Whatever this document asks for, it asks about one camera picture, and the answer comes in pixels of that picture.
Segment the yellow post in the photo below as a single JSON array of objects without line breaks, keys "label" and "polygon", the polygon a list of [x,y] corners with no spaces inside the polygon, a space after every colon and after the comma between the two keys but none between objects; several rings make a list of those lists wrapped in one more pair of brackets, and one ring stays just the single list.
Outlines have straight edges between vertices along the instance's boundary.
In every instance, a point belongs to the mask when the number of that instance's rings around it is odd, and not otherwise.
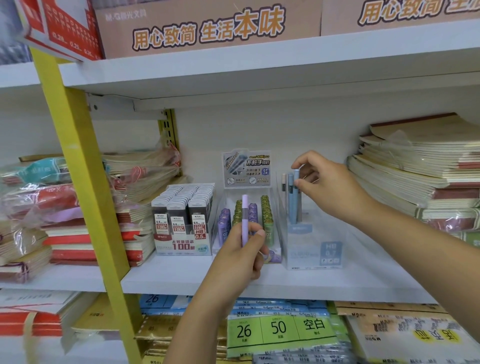
[{"label": "yellow post", "polygon": [[85,93],[63,85],[54,57],[31,51],[128,359],[139,364],[142,355],[134,335],[142,315],[138,297],[121,288],[130,267]]}]

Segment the brown box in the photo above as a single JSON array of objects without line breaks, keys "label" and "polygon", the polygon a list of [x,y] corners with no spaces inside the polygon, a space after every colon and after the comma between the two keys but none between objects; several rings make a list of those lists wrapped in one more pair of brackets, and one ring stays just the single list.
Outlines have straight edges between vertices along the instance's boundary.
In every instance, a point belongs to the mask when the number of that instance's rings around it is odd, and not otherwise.
[{"label": "brown box", "polygon": [[322,0],[161,0],[96,16],[111,59],[319,36]]},{"label": "brown box", "polygon": [[323,36],[480,18],[480,0],[324,0]]}]

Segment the purple mechanical pencil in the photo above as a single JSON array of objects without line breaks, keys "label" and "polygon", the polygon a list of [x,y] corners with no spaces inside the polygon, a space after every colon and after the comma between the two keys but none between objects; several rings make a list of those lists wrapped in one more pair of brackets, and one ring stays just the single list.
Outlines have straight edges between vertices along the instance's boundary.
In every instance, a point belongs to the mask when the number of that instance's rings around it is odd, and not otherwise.
[{"label": "purple mechanical pencil", "polygon": [[241,245],[245,246],[248,241],[248,195],[241,197]]}]

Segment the person's left hand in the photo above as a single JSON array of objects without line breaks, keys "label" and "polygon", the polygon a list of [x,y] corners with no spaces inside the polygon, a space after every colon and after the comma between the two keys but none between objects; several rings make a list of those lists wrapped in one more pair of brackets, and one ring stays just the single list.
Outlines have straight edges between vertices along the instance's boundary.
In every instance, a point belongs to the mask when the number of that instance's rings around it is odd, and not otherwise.
[{"label": "person's left hand", "polygon": [[227,240],[216,255],[195,300],[208,302],[225,318],[232,310],[238,296],[253,279],[259,279],[264,265],[264,255],[269,249],[265,242],[265,231],[260,224],[249,222],[249,231],[256,232],[244,247],[241,245],[241,223],[232,227]]}]

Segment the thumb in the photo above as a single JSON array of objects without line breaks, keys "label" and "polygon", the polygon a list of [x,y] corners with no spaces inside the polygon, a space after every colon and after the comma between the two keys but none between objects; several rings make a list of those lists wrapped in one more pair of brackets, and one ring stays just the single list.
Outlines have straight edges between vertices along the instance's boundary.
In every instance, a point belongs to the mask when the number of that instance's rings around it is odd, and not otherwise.
[{"label": "thumb", "polygon": [[295,185],[300,191],[313,199],[313,193],[315,191],[315,185],[303,179],[297,179],[294,181]]},{"label": "thumb", "polygon": [[261,247],[265,243],[265,236],[267,234],[265,233],[265,230],[261,229],[258,230],[253,237],[251,237],[245,246],[241,249],[242,252],[247,255],[248,257],[252,258],[252,260],[255,259],[257,256],[258,252],[260,251]]}]

